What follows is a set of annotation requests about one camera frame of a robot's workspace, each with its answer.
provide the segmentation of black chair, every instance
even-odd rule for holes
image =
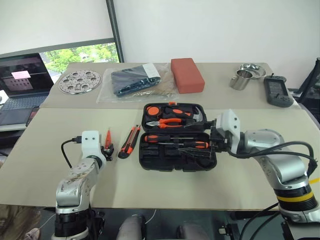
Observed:
[[[299,89],[289,88],[293,98],[303,109],[307,109],[320,125],[320,57],[315,66]]]

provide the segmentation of laptop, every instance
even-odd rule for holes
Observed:
[[[0,90],[8,96],[0,109],[0,126],[27,123],[53,85],[39,53],[0,58]]]

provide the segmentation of black tool case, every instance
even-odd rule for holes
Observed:
[[[151,107],[157,107],[160,109],[160,113],[157,116],[150,116],[148,109]],[[192,103],[149,103],[143,108],[143,116],[141,126],[145,131],[141,135],[139,141],[139,162],[141,166],[146,170],[158,170],[171,172],[175,170],[183,170],[184,172],[195,172],[195,171],[209,171],[217,165],[216,152],[210,145],[210,136],[204,132],[203,125],[192,125],[190,127],[184,127],[185,125],[192,124],[196,120],[189,118],[183,118],[176,116],[170,111],[170,109],[179,109],[187,113],[202,114],[202,120],[197,121],[198,123],[205,123],[207,121],[204,109],[199,104]],[[159,119],[169,118],[181,118],[182,126],[179,127],[166,127],[159,128],[158,126],[149,126],[148,122],[158,121]],[[179,125],[181,123],[168,123],[169,125]],[[170,135],[171,138],[194,138],[194,139],[171,139],[169,143],[174,144],[158,144],[149,143],[145,141],[145,137],[148,135]],[[180,148],[179,143],[184,141],[201,141],[209,143],[209,147],[206,149],[208,154],[196,152],[195,154],[186,154],[178,151]]]

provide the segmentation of beige table surface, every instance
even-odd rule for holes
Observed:
[[[223,110],[205,110],[209,120]],[[238,109],[241,130],[268,128],[286,141],[306,141],[320,157],[320,131],[301,109]],[[165,209],[264,209],[277,201],[259,164],[217,153],[210,171],[160,172],[144,170],[136,146],[127,159],[117,159],[129,129],[141,122],[142,110],[41,108],[0,169],[0,204],[55,206],[56,187],[68,171],[61,143],[85,130],[98,130],[102,139],[111,128],[114,161],[102,170],[93,193],[93,207]],[[303,146],[292,150],[304,154]],[[71,164],[81,157],[81,145],[65,146]],[[310,179],[320,176],[318,168]],[[320,199],[319,183],[312,185]]]
[[[263,66],[267,74],[272,70],[266,63],[258,63]],[[71,63],[65,73],[60,77],[72,73],[76,70],[93,70],[103,76],[107,68],[132,68],[141,63]],[[176,102],[198,103],[205,109],[279,109],[267,103],[265,87],[262,81],[251,80],[247,87],[242,90],[234,90],[229,87],[231,78],[239,69],[241,63],[196,63],[205,81],[203,92],[180,94]],[[94,109],[143,109],[148,102],[97,102],[101,84],[91,92],[78,95],[68,95],[60,91],[59,80],[51,88],[50,94],[42,108],[94,108]]]

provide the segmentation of tool case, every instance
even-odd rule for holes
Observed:
[[[165,123],[166,127],[149,125],[159,120],[168,119],[180,119],[181,122]],[[216,152],[210,145],[210,135],[204,132],[203,125],[185,127],[195,122],[207,122],[204,109],[199,104],[169,102],[145,105],[141,122],[145,133],[141,135],[139,140],[140,165],[146,170],[166,172],[171,172],[173,169],[184,172],[209,171],[214,168],[217,165]],[[159,144],[147,139],[154,135],[166,136],[170,140],[163,141],[166,144]],[[208,148],[181,146],[181,144],[187,145],[190,142],[205,142],[208,143]],[[191,149],[191,154],[183,152],[184,149]]]

